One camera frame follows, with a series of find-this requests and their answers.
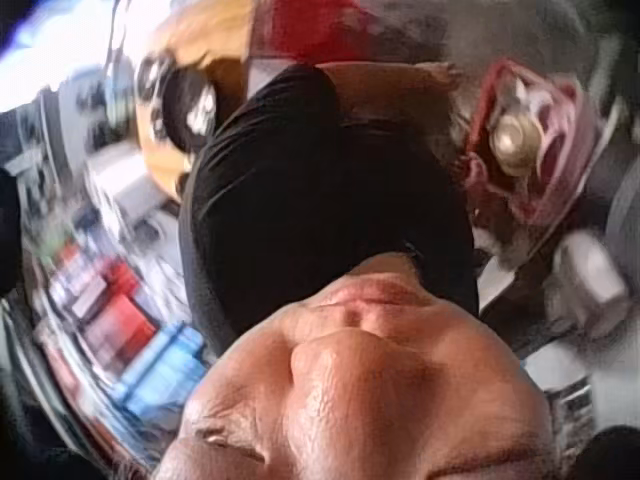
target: black shirt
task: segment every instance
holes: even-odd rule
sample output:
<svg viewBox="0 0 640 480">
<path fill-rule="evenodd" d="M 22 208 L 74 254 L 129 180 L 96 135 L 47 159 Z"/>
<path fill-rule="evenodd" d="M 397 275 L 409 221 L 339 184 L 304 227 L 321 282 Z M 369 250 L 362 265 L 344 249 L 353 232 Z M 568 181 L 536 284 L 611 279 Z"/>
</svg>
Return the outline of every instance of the black shirt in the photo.
<svg viewBox="0 0 640 480">
<path fill-rule="evenodd" d="M 200 153 L 180 243 L 194 322 L 218 354 L 383 252 L 408 253 L 425 288 L 477 314 L 471 229 L 445 170 L 401 125 L 343 118 L 310 66 L 285 70 Z"/>
</svg>

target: mouth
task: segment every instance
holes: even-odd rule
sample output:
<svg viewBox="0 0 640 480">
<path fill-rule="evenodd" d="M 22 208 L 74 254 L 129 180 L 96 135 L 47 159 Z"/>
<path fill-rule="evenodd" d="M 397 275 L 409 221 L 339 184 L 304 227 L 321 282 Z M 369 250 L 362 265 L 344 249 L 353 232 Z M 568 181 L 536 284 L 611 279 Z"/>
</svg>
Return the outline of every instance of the mouth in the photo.
<svg viewBox="0 0 640 480">
<path fill-rule="evenodd" d="M 339 280 L 322 291 L 317 302 L 319 306 L 362 302 L 426 307 L 433 298 L 401 275 L 369 274 Z"/>
</svg>

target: lips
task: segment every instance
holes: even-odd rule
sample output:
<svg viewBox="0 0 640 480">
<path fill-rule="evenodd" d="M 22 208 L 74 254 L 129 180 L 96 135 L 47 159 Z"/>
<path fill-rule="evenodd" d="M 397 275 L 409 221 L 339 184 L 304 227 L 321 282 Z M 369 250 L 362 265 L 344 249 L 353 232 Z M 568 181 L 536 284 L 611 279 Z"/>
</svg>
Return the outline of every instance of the lips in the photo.
<svg viewBox="0 0 640 480">
<path fill-rule="evenodd" d="M 418 307 L 433 303 L 431 297 L 422 288 L 409 284 L 400 275 L 389 274 L 343 278 L 327 287 L 318 298 L 320 306 L 353 302 Z"/>
</svg>

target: man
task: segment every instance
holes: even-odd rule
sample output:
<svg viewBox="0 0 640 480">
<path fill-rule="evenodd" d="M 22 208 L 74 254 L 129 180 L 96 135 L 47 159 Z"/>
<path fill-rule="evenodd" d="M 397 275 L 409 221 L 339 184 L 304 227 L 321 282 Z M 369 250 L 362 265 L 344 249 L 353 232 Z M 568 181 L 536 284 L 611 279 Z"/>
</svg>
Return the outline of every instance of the man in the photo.
<svg viewBox="0 0 640 480">
<path fill-rule="evenodd" d="M 544 397 L 473 318 L 464 205 L 416 134 L 457 76 L 293 66 L 201 153 L 181 248 L 222 357 L 156 478 L 547 473 Z"/>
</svg>

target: black t-shirt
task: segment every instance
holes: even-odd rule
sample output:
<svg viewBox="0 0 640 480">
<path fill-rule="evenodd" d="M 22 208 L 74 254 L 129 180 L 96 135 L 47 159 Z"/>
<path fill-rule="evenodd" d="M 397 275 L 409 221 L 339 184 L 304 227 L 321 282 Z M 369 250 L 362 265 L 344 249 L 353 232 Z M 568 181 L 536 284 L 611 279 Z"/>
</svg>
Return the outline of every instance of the black t-shirt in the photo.
<svg viewBox="0 0 640 480">
<path fill-rule="evenodd" d="M 187 295 L 219 354 L 389 251 L 477 314 L 471 229 L 446 172 L 402 126 L 343 118 L 319 69 L 290 67 L 245 104 L 200 153 L 183 200 Z"/>
</svg>

